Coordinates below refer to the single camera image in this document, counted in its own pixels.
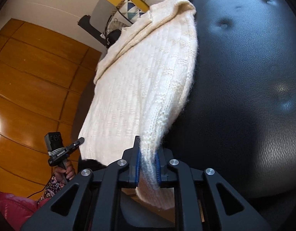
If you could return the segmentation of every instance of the triangular cutout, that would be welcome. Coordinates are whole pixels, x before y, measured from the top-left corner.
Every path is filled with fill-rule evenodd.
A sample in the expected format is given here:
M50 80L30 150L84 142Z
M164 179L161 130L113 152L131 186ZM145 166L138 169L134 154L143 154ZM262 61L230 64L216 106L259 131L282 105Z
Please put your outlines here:
M51 206L51 211L62 216L67 216L77 192L78 185L74 184Z
M234 215L244 210L241 203L224 187L223 184L218 183L216 187L221 197L226 215Z

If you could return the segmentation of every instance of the human hand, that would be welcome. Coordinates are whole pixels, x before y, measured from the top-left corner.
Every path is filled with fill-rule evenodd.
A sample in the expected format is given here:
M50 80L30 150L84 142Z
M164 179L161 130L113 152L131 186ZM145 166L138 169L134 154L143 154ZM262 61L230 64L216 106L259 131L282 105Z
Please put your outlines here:
M64 173L66 173L66 178L69 180L72 180L75 177L76 173L75 173L75 170L73 168L71 161L67 161L66 166L67 166L67 169L63 169L61 167L54 168L54 175L55 175L57 181L64 183L64 181L63 181L63 174Z

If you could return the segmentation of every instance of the red jacket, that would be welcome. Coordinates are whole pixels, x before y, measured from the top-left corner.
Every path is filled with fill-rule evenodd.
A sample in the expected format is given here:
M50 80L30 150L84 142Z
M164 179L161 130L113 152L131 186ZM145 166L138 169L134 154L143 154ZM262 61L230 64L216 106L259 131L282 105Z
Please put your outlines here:
M26 220L49 200L50 198L46 198L38 204L28 198L0 193L0 211L10 226L15 231L20 231Z

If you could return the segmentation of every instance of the metal screw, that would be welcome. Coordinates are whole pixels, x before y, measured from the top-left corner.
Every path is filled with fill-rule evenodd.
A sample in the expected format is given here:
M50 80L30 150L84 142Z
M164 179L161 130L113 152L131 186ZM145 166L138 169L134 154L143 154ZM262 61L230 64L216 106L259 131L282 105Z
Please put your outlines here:
M214 171L214 169L213 169L213 168L207 168L207 169L206 169L206 173L207 173L207 175L210 175L210 176L212 176L212 175L214 175L214 174L215 174L215 171Z
M176 159L171 159L171 160L169 161L169 163L170 163L171 165L173 165L173 166L176 166L176 165L179 164L179 161L176 160Z
M88 175L90 175L90 170L89 169L83 169L82 170L82 172L81 172L81 175L83 175L83 176L88 176Z
M118 164L119 166L124 166L124 165L127 164L127 161L124 160L124 159L121 159L121 160L119 160L119 161L117 162L117 164Z

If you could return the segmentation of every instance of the white sweater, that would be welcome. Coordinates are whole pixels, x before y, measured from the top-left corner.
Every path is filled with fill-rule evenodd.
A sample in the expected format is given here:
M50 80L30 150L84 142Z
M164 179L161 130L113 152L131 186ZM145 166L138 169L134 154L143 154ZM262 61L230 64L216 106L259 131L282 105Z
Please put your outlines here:
M192 84L197 53L195 12L188 0L165 0L123 29L98 64L95 96L79 134L85 138L82 158L104 165L121 159L139 135L137 194L164 209L174 207L173 191L159 188L154 158Z

